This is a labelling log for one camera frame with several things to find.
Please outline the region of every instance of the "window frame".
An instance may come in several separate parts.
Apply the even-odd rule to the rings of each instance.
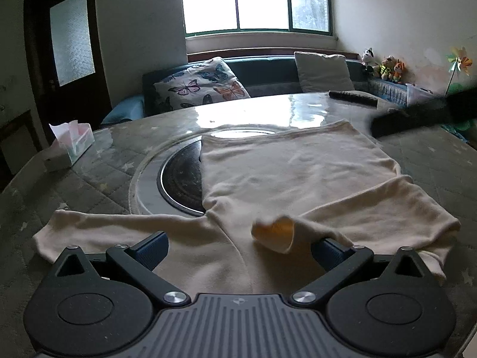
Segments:
[[[238,33],[238,32],[285,32],[285,33],[307,33],[307,34],[316,34],[324,36],[333,36],[333,21],[332,21],[332,6],[331,0],[326,0],[328,5],[328,31],[318,31],[318,30],[303,30],[301,28],[293,28],[293,11],[292,11],[292,0],[287,0],[288,6],[288,29],[284,28],[240,28],[240,15],[239,15],[239,1],[235,0],[235,14],[237,19],[237,28],[233,30],[213,30],[213,31],[203,31],[203,32],[194,32],[187,33],[184,23],[184,32],[186,38],[191,38],[200,35],[217,35],[217,34],[226,34],[226,33]]]

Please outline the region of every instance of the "window sill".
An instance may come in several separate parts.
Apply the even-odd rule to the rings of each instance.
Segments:
[[[244,31],[196,35],[185,38],[187,53],[252,47],[298,47],[335,50],[338,38],[306,32]]]

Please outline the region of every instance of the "teal sofa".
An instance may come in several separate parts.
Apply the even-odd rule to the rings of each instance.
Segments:
[[[294,56],[225,58],[224,61],[250,97],[301,93]],[[144,74],[142,94],[126,98],[117,104],[104,118],[101,126],[108,127],[169,111],[170,109],[158,100],[154,83],[197,63],[199,62]],[[368,80],[361,62],[347,59],[346,63],[355,88],[368,91]]]

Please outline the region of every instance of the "tissue box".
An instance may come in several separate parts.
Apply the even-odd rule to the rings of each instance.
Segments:
[[[72,121],[69,124],[50,127],[56,140],[42,152],[45,167],[49,172],[71,167],[95,142],[89,124]]]
[[[419,104],[421,102],[428,101],[429,99],[433,98],[434,95],[424,89],[417,87],[411,83],[406,83],[407,86],[407,106]]]

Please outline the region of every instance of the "stuffed animal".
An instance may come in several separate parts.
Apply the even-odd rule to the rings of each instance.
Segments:
[[[402,74],[404,74],[404,62],[397,60],[396,65],[394,66],[394,74],[392,81],[394,83],[402,83]]]
[[[381,78],[381,66],[373,66],[373,75],[375,78]]]
[[[373,49],[372,48],[364,50],[363,55],[361,56],[361,60],[363,61],[364,66],[377,64],[374,61],[374,54],[373,54]]]
[[[387,81],[389,79],[392,79],[393,71],[394,71],[394,67],[396,63],[397,63],[397,60],[392,56],[388,56],[386,59],[384,59],[381,62],[379,73],[381,75],[382,80]]]

